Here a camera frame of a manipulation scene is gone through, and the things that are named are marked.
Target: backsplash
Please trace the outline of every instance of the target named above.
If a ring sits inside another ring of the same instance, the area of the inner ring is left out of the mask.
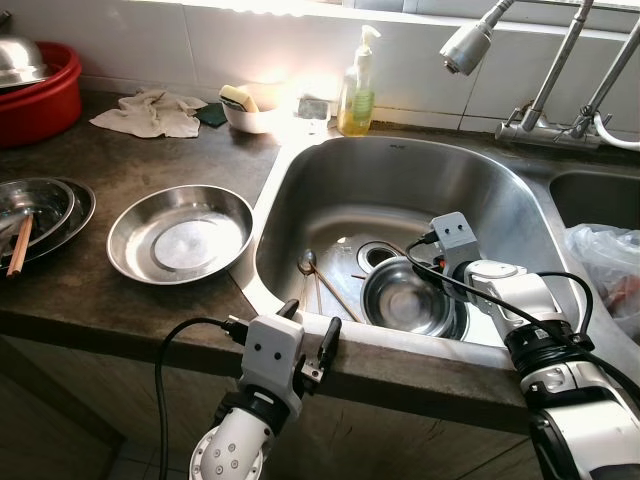
[[[0,8],[14,14],[14,33],[75,48],[86,88],[133,93],[159,85],[208,101],[226,83],[283,81],[335,100],[360,26],[369,23],[383,35],[374,47],[374,118],[471,131],[493,131],[535,97],[565,31],[501,23],[483,64],[464,77],[449,74],[438,55],[467,21],[450,17],[292,16],[124,0],[4,0]],[[583,31],[545,107],[551,122],[574,119],[625,38]],[[636,52],[601,107],[614,115],[611,130],[630,138],[640,131],[639,78]]]

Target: sink basin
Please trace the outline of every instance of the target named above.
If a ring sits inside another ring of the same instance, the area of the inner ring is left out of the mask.
[[[466,216],[486,258],[531,271],[563,269],[526,184],[470,150],[388,137],[337,138],[294,155],[277,170],[263,191],[272,202],[264,212],[255,270],[276,299],[301,298],[303,316],[352,320],[322,285],[318,301],[313,276],[305,277],[297,266],[306,249],[316,253],[319,271],[366,323],[360,307],[362,276],[425,233],[433,217],[454,211]],[[555,293],[568,318],[579,318],[568,282],[559,282]],[[491,320],[466,305],[466,329],[454,338],[502,346]],[[386,330],[386,341],[394,335],[421,337]]]
[[[572,172],[551,182],[551,195],[567,227],[600,223],[640,229],[640,179]]]

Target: yellow sponge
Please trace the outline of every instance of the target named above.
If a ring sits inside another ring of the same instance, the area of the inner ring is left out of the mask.
[[[244,110],[251,113],[259,112],[256,102],[253,101],[249,93],[231,85],[225,85],[220,89],[220,100],[236,110]]]

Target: floor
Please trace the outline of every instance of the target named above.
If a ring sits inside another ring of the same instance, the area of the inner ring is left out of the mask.
[[[188,480],[190,455],[169,452],[167,480]],[[118,454],[107,480],[156,480],[160,473],[157,448],[127,441]]]

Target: countertop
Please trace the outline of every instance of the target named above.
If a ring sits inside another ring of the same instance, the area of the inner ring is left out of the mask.
[[[244,134],[228,124],[202,125],[195,139],[139,139],[88,123],[114,108],[117,98],[84,92],[84,113],[70,130],[37,145],[0,151],[0,181],[64,176],[85,182],[97,198],[93,219],[73,241],[27,263],[16,280],[2,275],[0,333],[152,362],[161,340],[183,320],[250,319],[256,312],[227,272],[166,287],[124,277],[107,259],[111,225],[135,201],[176,185],[218,185],[255,205],[280,147],[269,135]],[[489,142],[489,136],[482,139]],[[317,342],[306,337],[305,350],[313,352]],[[239,376],[241,353],[223,332],[194,326],[180,335],[168,363]],[[343,342],[318,393],[526,431],[527,413],[512,371]]]

